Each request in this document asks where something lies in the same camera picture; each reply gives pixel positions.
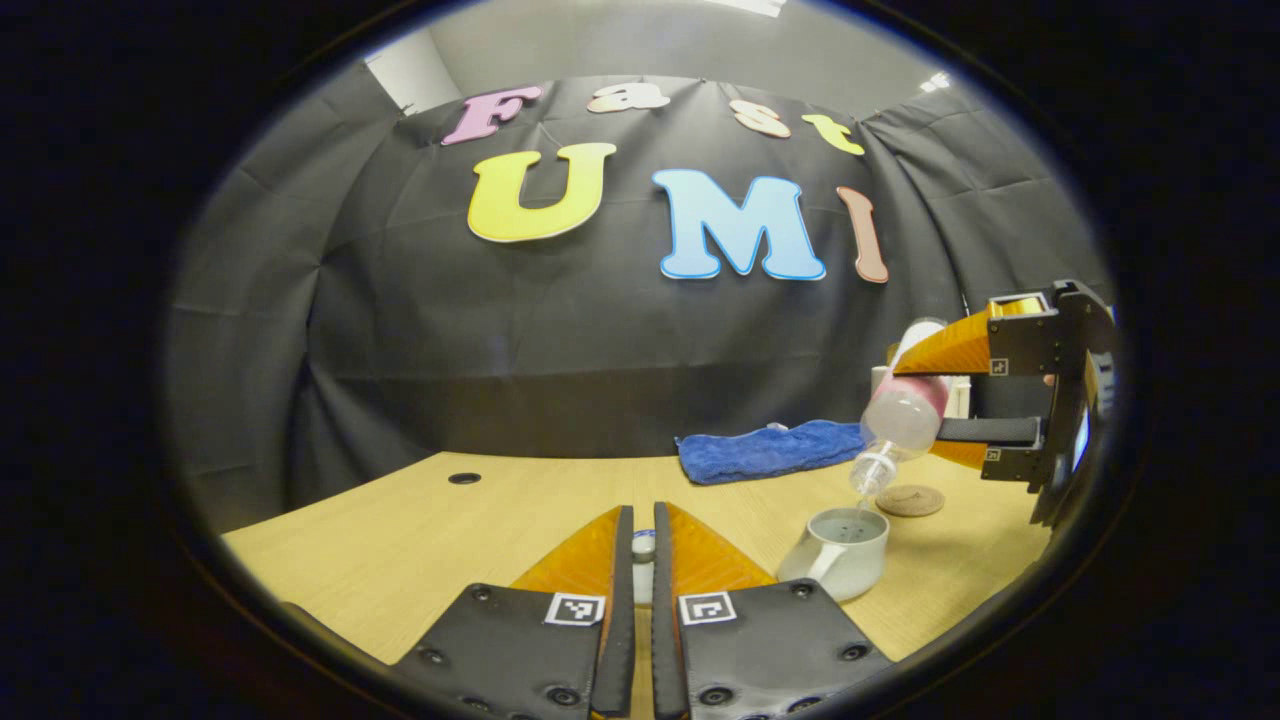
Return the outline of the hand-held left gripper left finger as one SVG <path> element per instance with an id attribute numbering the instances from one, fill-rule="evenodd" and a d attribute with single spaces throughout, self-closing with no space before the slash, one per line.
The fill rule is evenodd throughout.
<path id="1" fill-rule="evenodd" d="M 512 585 L 474 583 L 394 664 L 488 719 L 618 719 L 631 710 L 634 510 L 593 519 Z"/>

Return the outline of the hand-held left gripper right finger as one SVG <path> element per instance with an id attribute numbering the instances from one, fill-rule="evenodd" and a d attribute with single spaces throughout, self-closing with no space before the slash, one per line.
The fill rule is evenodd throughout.
<path id="1" fill-rule="evenodd" d="M 654 519 L 658 719 L 782 719 L 891 666 L 813 579 L 777 582 L 673 503 L 655 503 Z"/>

